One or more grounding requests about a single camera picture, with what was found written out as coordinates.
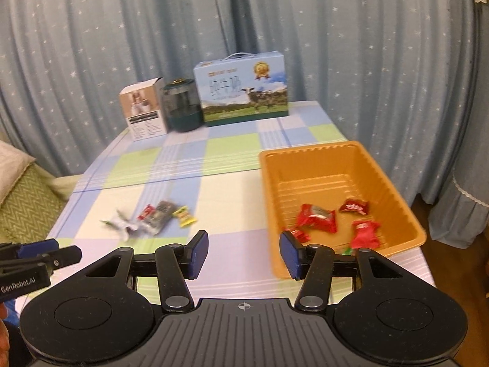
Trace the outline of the person's right hand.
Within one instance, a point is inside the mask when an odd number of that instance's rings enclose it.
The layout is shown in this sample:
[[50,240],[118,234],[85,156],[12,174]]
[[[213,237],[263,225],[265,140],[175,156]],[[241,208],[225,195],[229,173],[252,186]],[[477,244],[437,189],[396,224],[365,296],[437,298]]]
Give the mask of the person's right hand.
[[3,303],[0,304],[0,367],[9,366],[9,333],[7,327],[4,324],[4,320],[7,318],[7,308]]

